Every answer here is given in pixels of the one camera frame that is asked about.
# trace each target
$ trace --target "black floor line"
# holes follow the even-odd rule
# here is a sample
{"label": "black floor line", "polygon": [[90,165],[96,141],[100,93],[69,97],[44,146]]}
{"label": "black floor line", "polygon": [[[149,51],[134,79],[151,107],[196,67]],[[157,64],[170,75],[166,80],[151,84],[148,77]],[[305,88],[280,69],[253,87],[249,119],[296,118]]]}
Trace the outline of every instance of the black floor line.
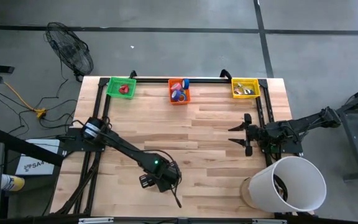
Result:
{"label": "black floor line", "polygon": [[[46,26],[8,26],[0,25],[0,30],[45,31]],[[258,29],[230,28],[153,28],[153,27],[69,27],[73,32],[181,32],[181,33],[221,33],[257,34]]]}
{"label": "black floor line", "polygon": [[295,35],[358,35],[358,30],[281,30],[265,29],[266,34],[295,34]]}
{"label": "black floor line", "polygon": [[260,11],[259,1],[254,0],[256,20],[258,22],[260,44],[262,46],[262,54],[264,56],[265,69],[267,78],[274,78],[272,62],[270,61],[269,48],[267,47],[267,40],[265,34],[264,21],[262,19],[262,12]]}

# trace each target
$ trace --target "electric fan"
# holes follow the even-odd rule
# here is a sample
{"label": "electric fan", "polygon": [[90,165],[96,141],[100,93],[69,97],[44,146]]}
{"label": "electric fan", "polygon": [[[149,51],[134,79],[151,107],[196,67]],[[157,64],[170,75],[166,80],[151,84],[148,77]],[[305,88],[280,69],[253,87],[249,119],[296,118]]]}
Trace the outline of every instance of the electric fan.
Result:
{"label": "electric fan", "polygon": [[93,70],[88,45],[59,22],[48,23],[45,35],[60,60],[73,70],[75,79],[82,82],[79,77],[89,75]]}

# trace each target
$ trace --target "gray floor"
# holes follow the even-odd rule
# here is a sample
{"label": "gray floor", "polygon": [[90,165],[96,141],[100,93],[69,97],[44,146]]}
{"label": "gray floor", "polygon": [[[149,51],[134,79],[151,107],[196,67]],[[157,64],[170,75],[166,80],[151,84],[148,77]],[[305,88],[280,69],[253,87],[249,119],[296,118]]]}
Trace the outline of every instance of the gray floor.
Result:
{"label": "gray floor", "polygon": [[[358,0],[260,0],[260,6],[267,29],[358,30]],[[252,0],[0,0],[0,24],[45,25],[50,21],[98,27],[257,28]],[[92,75],[128,75],[134,69],[143,76],[215,77],[225,68],[234,77],[266,77],[258,34],[77,34],[91,50]],[[327,105],[337,108],[358,91],[358,36],[268,35],[267,43],[274,75],[285,80],[294,118]],[[44,41],[43,32],[0,31],[0,64],[16,67],[5,79],[32,105],[41,96],[53,96],[62,81],[59,60]],[[70,82],[60,99],[47,100],[45,107],[78,96],[80,84],[71,71],[63,67],[63,75],[70,77]],[[0,86],[0,91],[14,96],[5,86]],[[75,103],[68,103],[48,116],[57,118],[74,108]],[[10,117],[13,115],[0,104],[0,129],[9,131],[19,125],[17,116]],[[33,114],[24,115],[24,119],[30,131],[21,138],[64,133],[63,128],[42,129]],[[313,130],[303,148],[328,186],[327,199],[316,214],[358,221],[358,181],[342,181],[344,174],[357,171],[344,130]],[[40,215],[49,196],[48,192],[29,192],[13,202],[11,215]]]}

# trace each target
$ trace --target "wooden tabletop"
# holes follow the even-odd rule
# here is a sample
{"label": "wooden tabletop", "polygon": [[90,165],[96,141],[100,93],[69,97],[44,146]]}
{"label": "wooden tabletop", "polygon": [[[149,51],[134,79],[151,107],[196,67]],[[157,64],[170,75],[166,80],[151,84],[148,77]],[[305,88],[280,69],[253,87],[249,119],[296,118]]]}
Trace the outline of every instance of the wooden tabletop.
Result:
{"label": "wooden tabletop", "polygon": [[[85,122],[92,116],[99,78],[84,77],[74,119]],[[267,81],[275,120],[291,119],[283,79]],[[239,196],[241,182],[266,167],[264,156],[254,144],[254,154],[246,157],[242,146],[227,140],[245,138],[245,131],[227,131],[243,122],[244,113],[259,125],[255,100],[234,99],[230,84],[192,83],[190,94],[190,104],[173,106],[167,83],[138,83],[132,100],[112,98],[109,108],[112,129],[122,138],[139,149],[164,150],[178,162],[183,181],[177,194],[183,207],[178,208],[170,191],[160,193],[156,186],[143,189],[142,169],[107,147],[99,166],[92,216],[272,217],[250,208]],[[267,117],[264,96],[262,104]],[[63,161],[51,212],[76,189],[83,157],[83,152],[75,152]]]}

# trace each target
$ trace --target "red object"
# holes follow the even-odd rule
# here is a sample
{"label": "red object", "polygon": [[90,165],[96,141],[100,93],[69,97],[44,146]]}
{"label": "red object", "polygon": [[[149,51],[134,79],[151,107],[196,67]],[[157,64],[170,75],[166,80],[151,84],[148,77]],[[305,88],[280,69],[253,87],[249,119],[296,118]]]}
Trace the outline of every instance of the red object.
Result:
{"label": "red object", "polygon": [[129,87],[128,85],[122,85],[119,90],[118,90],[121,94],[126,94],[129,92]]}

